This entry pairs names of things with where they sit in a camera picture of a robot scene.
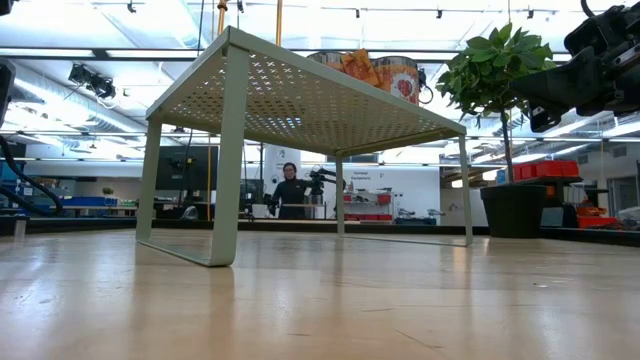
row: black shirt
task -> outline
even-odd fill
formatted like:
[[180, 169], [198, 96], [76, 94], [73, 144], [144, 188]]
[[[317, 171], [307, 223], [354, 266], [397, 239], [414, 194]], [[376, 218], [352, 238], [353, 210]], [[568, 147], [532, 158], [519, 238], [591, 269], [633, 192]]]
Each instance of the black shirt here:
[[[278, 184], [273, 192], [273, 200], [282, 199], [283, 204], [304, 204], [304, 191], [307, 189], [307, 182], [304, 180], [285, 180]], [[280, 207], [280, 219], [304, 219], [304, 208], [302, 207]]]

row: person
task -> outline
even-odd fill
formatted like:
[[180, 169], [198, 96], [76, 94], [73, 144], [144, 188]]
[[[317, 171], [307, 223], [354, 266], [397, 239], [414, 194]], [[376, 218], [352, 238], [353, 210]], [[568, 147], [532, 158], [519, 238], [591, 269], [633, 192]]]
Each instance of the person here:
[[[284, 181], [278, 184], [273, 192], [273, 201], [282, 204], [304, 204], [308, 183], [296, 178], [298, 169], [294, 163], [286, 163], [282, 168]], [[302, 220], [305, 218], [304, 207], [280, 206], [279, 219]]]

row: metal table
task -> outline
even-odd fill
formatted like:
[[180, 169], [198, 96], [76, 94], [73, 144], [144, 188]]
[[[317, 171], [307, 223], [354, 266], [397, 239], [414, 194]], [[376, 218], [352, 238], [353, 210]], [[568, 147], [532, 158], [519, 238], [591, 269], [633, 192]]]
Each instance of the metal table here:
[[[245, 138], [335, 156], [342, 183], [345, 156], [458, 136], [466, 244], [472, 242], [464, 126], [236, 28], [216, 38], [148, 109], [147, 120], [136, 228], [141, 243], [157, 247], [149, 240], [162, 124], [221, 135], [210, 258], [195, 260], [203, 265], [230, 265], [235, 258]], [[344, 236], [343, 197], [336, 189], [338, 234]]]

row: floor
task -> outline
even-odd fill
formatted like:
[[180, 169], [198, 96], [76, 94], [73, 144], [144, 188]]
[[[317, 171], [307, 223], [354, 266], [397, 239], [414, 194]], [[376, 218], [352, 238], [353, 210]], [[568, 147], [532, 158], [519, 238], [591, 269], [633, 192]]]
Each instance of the floor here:
[[640, 249], [240, 236], [219, 269], [131, 230], [0, 242], [0, 358], [640, 357]]

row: perforated tabletop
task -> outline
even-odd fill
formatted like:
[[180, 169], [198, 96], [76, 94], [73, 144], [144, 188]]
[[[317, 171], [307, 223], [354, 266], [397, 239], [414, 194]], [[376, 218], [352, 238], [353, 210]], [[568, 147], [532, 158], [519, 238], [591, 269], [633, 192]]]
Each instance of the perforated tabletop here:
[[219, 133], [226, 49], [249, 51], [249, 140], [354, 155], [460, 134], [464, 126], [233, 27], [149, 108], [147, 118]]

